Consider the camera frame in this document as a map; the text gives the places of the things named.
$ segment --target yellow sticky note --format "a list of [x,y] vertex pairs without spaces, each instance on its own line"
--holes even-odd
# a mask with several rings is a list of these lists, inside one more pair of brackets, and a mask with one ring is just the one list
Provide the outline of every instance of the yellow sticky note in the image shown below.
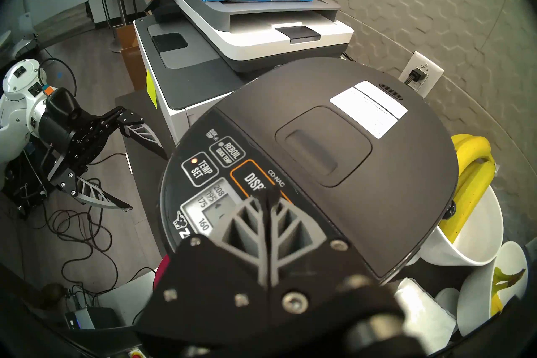
[[149,71],[147,71],[146,84],[147,84],[147,95],[149,95],[149,97],[151,98],[151,101],[153,101],[155,108],[158,109],[157,91],[155,90],[155,83],[153,82],[153,78],[151,77],[151,74],[149,73]]

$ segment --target white label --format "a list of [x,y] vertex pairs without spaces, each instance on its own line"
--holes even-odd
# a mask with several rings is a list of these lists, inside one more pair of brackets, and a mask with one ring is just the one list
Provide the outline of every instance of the white label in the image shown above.
[[378,104],[385,107],[385,109],[390,111],[397,118],[401,118],[408,111],[396,99],[385,94],[380,89],[378,89],[375,85],[373,85],[372,83],[366,80],[364,80],[363,82],[360,82],[358,85],[355,85],[355,88],[358,89],[359,91],[362,91],[365,95],[369,96]]
[[375,138],[382,137],[397,122],[383,107],[356,88],[334,96],[330,102],[358,122]]

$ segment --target banana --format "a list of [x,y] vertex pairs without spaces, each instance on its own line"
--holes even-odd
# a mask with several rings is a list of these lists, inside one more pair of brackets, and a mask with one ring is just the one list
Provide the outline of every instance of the banana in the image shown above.
[[457,189],[455,190],[455,195],[457,195],[457,193],[459,193],[459,190],[461,189],[462,185],[464,185],[464,183],[466,183],[468,178],[472,175],[472,173],[474,173],[474,171],[476,169],[479,168],[479,166],[481,166],[481,163],[479,163],[478,161],[472,161],[468,165],[468,167],[464,169],[464,171],[462,172],[462,174],[459,177],[459,181],[457,182]]
[[453,145],[455,146],[455,151],[457,151],[462,141],[470,137],[473,137],[473,135],[472,134],[455,134],[454,136],[451,136],[451,141],[453,141]]
[[503,310],[503,305],[502,305],[502,302],[500,300],[500,297],[498,296],[498,292],[500,290],[506,289],[507,287],[511,287],[511,286],[517,284],[517,282],[524,275],[525,271],[526,271],[526,269],[523,268],[518,273],[505,274],[498,267],[494,267],[493,289],[491,291],[492,297],[491,297],[491,301],[490,301],[490,316],[494,316],[495,314],[500,313]]
[[457,211],[448,220],[440,221],[439,227],[450,241],[454,243],[455,239],[461,232],[462,227],[466,223],[466,220],[474,210],[475,206],[485,193],[485,190],[489,187],[491,181],[493,180],[494,173],[496,170],[494,159],[493,161],[486,161],[485,163],[479,164],[478,167],[473,167],[472,172],[469,174],[466,181],[462,184],[459,191],[453,198],[457,204]]
[[512,285],[515,285],[518,283],[518,281],[522,278],[524,275],[524,272],[526,271],[525,268],[523,268],[521,271],[515,274],[505,274],[500,270],[498,267],[494,267],[494,273],[493,273],[493,294],[496,292],[499,292],[502,289],[506,289],[507,287],[511,287]]
[[486,159],[494,164],[494,159],[490,155],[490,143],[485,137],[474,136],[465,138],[457,149],[457,159],[459,160],[459,176],[468,165],[477,159]]
[[502,301],[498,296],[498,293],[494,293],[490,302],[490,316],[500,313],[503,310]]

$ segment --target power plug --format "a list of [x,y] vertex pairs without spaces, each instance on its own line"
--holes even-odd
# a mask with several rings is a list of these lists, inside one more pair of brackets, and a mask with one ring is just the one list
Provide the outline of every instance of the power plug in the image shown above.
[[399,80],[401,82],[407,81],[411,73],[413,73],[413,77],[418,80],[411,80],[408,83],[408,86],[424,98],[436,84],[438,79],[440,79],[444,73],[444,69],[416,51],[408,61],[403,72],[401,72]]

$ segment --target gray floor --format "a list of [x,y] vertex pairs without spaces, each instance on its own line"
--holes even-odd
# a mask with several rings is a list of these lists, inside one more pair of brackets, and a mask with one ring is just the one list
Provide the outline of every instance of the gray floor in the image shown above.
[[[82,108],[92,114],[104,114],[115,106],[116,96],[134,90],[121,55],[108,49],[112,39],[112,32],[109,29],[92,30],[47,49],[54,57],[63,60],[71,67],[78,83],[77,100]],[[52,63],[46,67],[46,72],[47,81],[52,86],[65,86],[73,90],[69,72],[61,64]],[[105,149],[97,159],[100,160],[114,152],[125,152],[123,138],[118,131],[109,138]],[[129,212],[108,209],[103,214],[103,225],[113,235],[113,244],[107,254],[117,264],[118,285],[127,282],[144,266],[157,267],[160,254],[125,157],[114,156],[99,165],[90,166],[84,177],[100,178],[104,190],[133,207]],[[59,191],[50,195],[46,208],[49,215],[56,209],[87,210],[87,207]],[[94,208],[91,213],[93,220],[97,221],[99,210]],[[43,224],[43,221],[41,209],[34,212],[30,218],[31,225],[35,227]],[[31,230],[20,224],[17,228],[24,252],[26,280],[38,288],[51,282],[60,282],[66,287],[71,287],[72,283],[65,281],[61,276],[62,264],[69,259],[88,255],[90,249],[83,244],[60,241],[47,228]],[[80,237],[77,220],[72,220],[69,233]],[[16,236],[14,229],[10,228],[5,233],[7,243],[2,244],[4,238],[0,237],[0,246],[3,258],[6,255],[12,257],[8,260],[11,262],[11,268],[20,271]],[[101,231],[96,241],[99,246],[104,247],[108,244],[108,235]],[[112,263],[99,252],[94,252],[88,260],[69,264],[64,272],[71,280],[83,281],[86,288],[94,292],[110,288],[115,277]]]

